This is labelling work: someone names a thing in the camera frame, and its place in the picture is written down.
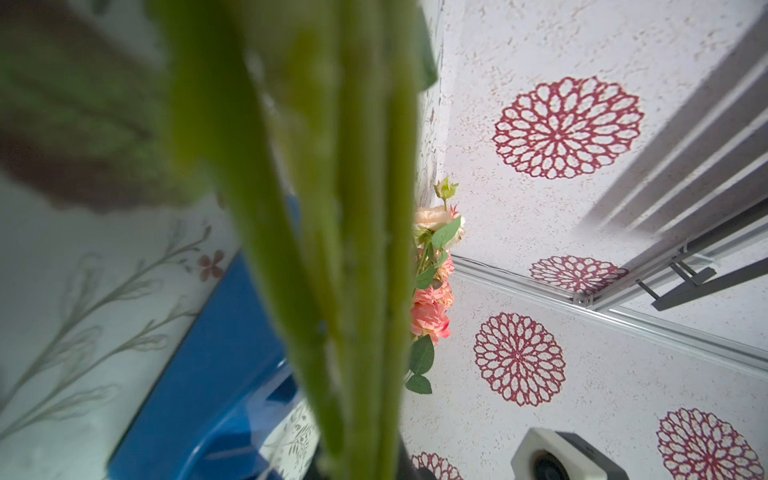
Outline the mixed pastel flower bouquet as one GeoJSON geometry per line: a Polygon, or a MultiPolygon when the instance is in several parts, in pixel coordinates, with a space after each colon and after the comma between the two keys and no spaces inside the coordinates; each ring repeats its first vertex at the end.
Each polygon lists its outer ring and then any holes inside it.
{"type": "Polygon", "coordinates": [[[391,479],[415,271],[414,1],[149,1],[153,73],[62,1],[1,5],[6,170],[104,214],[225,199],[335,479],[391,479]]]}

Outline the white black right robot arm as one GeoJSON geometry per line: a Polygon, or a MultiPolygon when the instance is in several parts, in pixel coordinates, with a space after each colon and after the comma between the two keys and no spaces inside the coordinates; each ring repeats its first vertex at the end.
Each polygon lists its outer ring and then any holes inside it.
{"type": "Polygon", "coordinates": [[[510,462],[517,480],[628,480],[627,472],[581,436],[530,428],[510,462]]]}

